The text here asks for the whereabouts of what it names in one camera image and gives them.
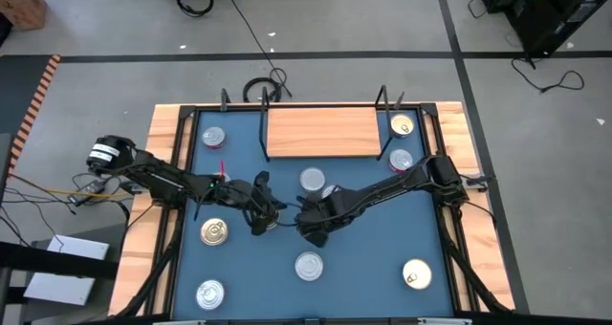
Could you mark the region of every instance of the wooden board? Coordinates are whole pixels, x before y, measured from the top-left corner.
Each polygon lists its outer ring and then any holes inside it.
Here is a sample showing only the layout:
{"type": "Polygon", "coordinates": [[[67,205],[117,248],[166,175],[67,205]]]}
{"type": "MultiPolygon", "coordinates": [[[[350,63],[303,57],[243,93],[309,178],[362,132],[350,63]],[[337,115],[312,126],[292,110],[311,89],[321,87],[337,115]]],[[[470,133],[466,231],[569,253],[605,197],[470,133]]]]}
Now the wooden board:
{"type": "MultiPolygon", "coordinates": [[[[156,157],[167,162],[172,155],[172,146],[178,123],[179,109],[182,104],[157,105],[151,120],[146,150],[153,153],[156,157]]],[[[442,126],[442,132],[447,152],[462,174],[477,174],[480,171],[478,161],[474,153],[471,141],[470,130],[463,110],[463,105],[458,101],[443,101],[436,103],[438,114],[442,126]]],[[[431,122],[426,118],[427,132],[430,133],[429,142],[432,151],[436,151],[435,140],[432,137],[431,122]]],[[[190,136],[190,126],[185,128],[183,144],[180,152],[179,166],[185,166],[187,144],[190,136]]],[[[485,209],[489,209],[487,194],[469,191],[470,201],[485,209]]],[[[132,218],[138,216],[150,205],[147,196],[139,196],[133,205],[132,218]]],[[[465,205],[463,211],[463,227],[470,255],[470,262],[476,273],[483,280],[485,285],[492,291],[497,299],[508,308],[514,307],[510,284],[504,268],[504,263],[499,248],[497,233],[492,223],[490,215],[474,206],[465,205]]],[[[173,219],[170,217],[170,224],[173,226],[173,219]]],[[[121,253],[120,267],[113,291],[113,297],[109,308],[109,314],[116,314],[121,311],[130,299],[136,294],[142,281],[150,273],[153,261],[153,249],[159,222],[161,220],[161,210],[154,207],[138,223],[130,228],[126,234],[124,250],[121,253]]],[[[463,274],[455,265],[455,274],[460,293],[460,300],[463,310],[469,310],[465,279],[463,274]]],[[[167,274],[160,277],[158,284],[158,297],[156,299],[154,311],[162,311],[162,299],[165,292],[167,274]]]]}
{"type": "Polygon", "coordinates": [[[363,108],[270,109],[270,157],[363,157],[381,154],[376,110],[363,108]]]}

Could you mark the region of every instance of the black metal frame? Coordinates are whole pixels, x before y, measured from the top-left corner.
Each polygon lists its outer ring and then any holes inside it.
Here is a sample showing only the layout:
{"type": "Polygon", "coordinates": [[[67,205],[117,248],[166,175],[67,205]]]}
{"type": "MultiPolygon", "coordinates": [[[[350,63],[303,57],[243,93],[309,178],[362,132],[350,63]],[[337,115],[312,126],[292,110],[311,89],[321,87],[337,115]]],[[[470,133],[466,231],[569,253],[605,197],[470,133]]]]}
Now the black metal frame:
{"type": "MultiPolygon", "coordinates": [[[[193,151],[195,148],[195,137],[197,136],[197,129],[198,129],[198,123],[199,123],[199,119],[200,116],[203,112],[254,112],[259,110],[260,111],[260,125],[259,125],[259,141],[260,144],[262,146],[262,150],[264,153],[264,156],[266,157],[266,160],[269,161],[270,158],[267,155],[266,152],[266,148],[265,148],[265,142],[263,140],[263,134],[264,134],[264,119],[265,119],[265,113],[270,109],[270,108],[334,108],[334,107],[375,107],[378,111],[385,111],[386,115],[387,115],[387,119],[388,119],[388,125],[389,125],[389,138],[387,138],[385,145],[382,149],[382,153],[379,157],[377,157],[377,160],[379,160],[385,149],[387,148],[388,144],[390,144],[390,142],[393,140],[393,136],[392,136],[392,132],[391,132],[391,128],[390,128],[390,114],[389,114],[389,105],[388,105],[388,95],[386,93],[386,87],[383,86],[381,88],[381,90],[379,91],[379,94],[376,98],[376,101],[374,103],[353,103],[353,104],[335,104],[335,103],[329,103],[329,104],[324,104],[324,103],[317,103],[317,104],[291,104],[291,103],[276,103],[273,106],[271,106],[268,97],[267,97],[267,91],[264,89],[262,92],[262,98],[261,98],[261,104],[224,104],[223,107],[220,107],[218,105],[205,105],[205,106],[182,106],[181,107],[181,111],[180,114],[192,114],[193,118],[192,118],[192,123],[191,123],[191,137],[189,140],[189,145],[187,148],[187,158],[186,158],[186,170],[191,170],[192,168],[192,164],[193,164],[193,151]],[[380,104],[380,99],[383,98],[384,99],[384,104],[380,104]]],[[[436,105],[435,103],[413,103],[413,104],[399,104],[399,106],[396,106],[394,108],[394,110],[403,110],[403,111],[415,111],[417,114],[417,121],[419,122],[419,127],[421,128],[421,139],[422,139],[422,145],[424,147],[424,154],[425,155],[430,155],[432,154],[430,146],[429,146],[429,138],[427,135],[427,130],[426,130],[426,124],[425,124],[425,116],[430,116],[431,117],[431,123],[432,123],[432,127],[433,127],[433,134],[436,140],[436,144],[438,146],[438,154],[446,154],[446,149],[445,149],[445,145],[444,145],[444,139],[442,137],[442,128],[440,126],[440,121],[438,119],[438,113],[437,113],[437,109],[436,109],[436,105]]],[[[177,125],[177,138],[181,138],[183,136],[183,132],[184,132],[184,128],[186,125],[186,116],[182,116],[179,118],[179,122],[177,125]]],[[[175,145],[173,147],[173,151],[172,151],[172,157],[178,157],[178,154],[181,150],[181,140],[175,139],[175,145]]],[[[434,207],[436,208],[436,223],[438,226],[438,232],[440,234],[440,240],[445,240],[444,237],[442,236],[442,226],[444,225],[444,217],[442,216],[442,212],[439,211],[442,208],[442,205],[437,205],[436,201],[433,200],[434,202],[434,207]]],[[[457,248],[459,249],[459,251],[461,252],[461,254],[466,258],[466,260],[469,262],[469,257],[468,257],[468,253],[467,253],[467,245],[465,242],[465,235],[464,235],[464,231],[463,231],[463,226],[461,225],[461,218],[460,216],[458,216],[457,214],[454,214],[452,216],[452,222],[453,222],[453,227],[454,227],[454,231],[455,231],[455,236],[456,236],[456,241],[457,241],[457,248]]],[[[167,226],[167,221],[162,222],[161,226],[166,227],[167,226]]],[[[181,233],[181,237],[183,235],[185,231],[185,222],[183,222],[183,228],[182,228],[182,233],[181,233]]],[[[156,247],[162,246],[164,240],[165,240],[165,233],[166,233],[166,229],[164,228],[163,230],[160,230],[158,232],[158,236],[157,236],[157,242],[158,244],[156,245],[156,247]]],[[[449,289],[449,293],[450,293],[450,300],[451,300],[451,304],[452,304],[452,308],[453,311],[455,313],[457,312],[461,312],[462,311],[462,305],[459,299],[459,294],[458,294],[458,290],[457,290],[457,281],[456,281],[456,277],[454,274],[454,268],[453,268],[453,263],[452,263],[452,258],[450,257],[450,255],[448,254],[448,252],[445,250],[444,246],[441,246],[441,250],[444,256],[444,261],[445,261],[445,268],[447,271],[447,281],[448,281],[448,289],[449,289]]],[[[173,260],[170,262],[170,272],[169,272],[169,280],[168,280],[168,284],[167,284],[167,288],[165,291],[165,295],[164,295],[164,309],[163,312],[164,314],[171,314],[172,313],[172,308],[173,308],[173,303],[174,303],[174,295],[176,293],[176,274],[177,274],[177,268],[178,268],[178,262],[180,260],[180,255],[181,255],[182,250],[180,249],[179,254],[177,254],[173,260]]],[[[468,288],[468,295],[469,295],[469,302],[470,302],[470,308],[472,310],[475,311],[479,311],[479,305],[478,305],[478,300],[476,297],[476,294],[473,290],[473,288],[470,286],[470,284],[468,282],[466,282],[467,288],[468,288]]],[[[151,294],[154,294],[156,292],[155,289],[153,289],[151,291],[151,294]]],[[[389,323],[389,321],[393,322],[393,323],[415,323],[416,322],[416,318],[379,318],[379,319],[326,319],[326,322],[330,322],[330,320],[332,320],[333,322],[353,322],[353,323],[359,323],[362,321],[367,321],[368,323],[389,323]]],[[[283,323],[283,324],[288,324],[288,323],[300,323],[303,324],[305,322],[304,319],[275,319],[275,320],[257,320],[257,321],[237,321],[234,322],[232,321],[232,323],[250,323],[250,322],[259,322],[261,323],[262,321],[265,322],[270,322],[270,323],[283,323]]],[[[220,323],[228,323],[229,320],[227,321],[221,321],[220,323]]]]}

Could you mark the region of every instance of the gray floor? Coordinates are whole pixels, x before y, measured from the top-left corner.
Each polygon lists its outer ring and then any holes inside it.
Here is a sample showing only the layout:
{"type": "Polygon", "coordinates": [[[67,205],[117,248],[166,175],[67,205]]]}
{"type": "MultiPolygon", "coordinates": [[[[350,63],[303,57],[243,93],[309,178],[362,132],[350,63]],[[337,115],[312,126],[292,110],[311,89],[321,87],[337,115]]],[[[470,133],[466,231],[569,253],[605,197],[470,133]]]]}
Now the gray floor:
{"type": "MultiPolygon", "coordinates": [[[[210,15],[198,20],[183,16],[174,0],[47,1],[45,29],[15,32],[0,54],[257,52],[229,0],[217,0],[210,15]]],[[[264,47],[277,52],[449,51],[437,0],[236,1],[264,47]]],[[[501,15],[475,20],[468,1],[448,0],[462,50],[516,50],[504,39],[515,38],[507,20],[501,15]]],[[[569,41],[573,50],[612,49],[612,3],[569,41]]],[[[289,75],[291,101],[368,100],[381,84],[393,98],[406,91],[406,100],[463,100],[451,59],[275,64],[289,75]]],[[[612,201],[607,178],[612,171],[605,159],[612,148],[612,59],[554,59],[537,71],[524,68],[541,85],[557,82],[569,69],[587,83],[580,92],[544,95],[512,70],[510,60],[466,60],[466,65],[532,313],[612,318],[606,302],[612,287],[607,273],[612,236],[606,227],[612,221],[606,207],[612,201]]],[[[48,187],[72,188],[70,177],[85,170],[98,136],[123,135],[143,146],[156,103],[215,101],[222,87],[238,100],[245,82],[269,70],[263,61],[61,64],[16,173],[48,187]]],[[[35,193],[13,181],[10,186],[35,193]]],[[[27,239],[50,237],[35,208],[6,204],[6,209],[27,239]]],[[[62,206],[43,206],[43,212],[62,234],[122,221],[113,206],[80,208],[76,216],[62,206]]],[[[2,230],[0,240],[14,238],[2,230]]],[[[11,309],[10,316],[17,312],[11,309]]]]}

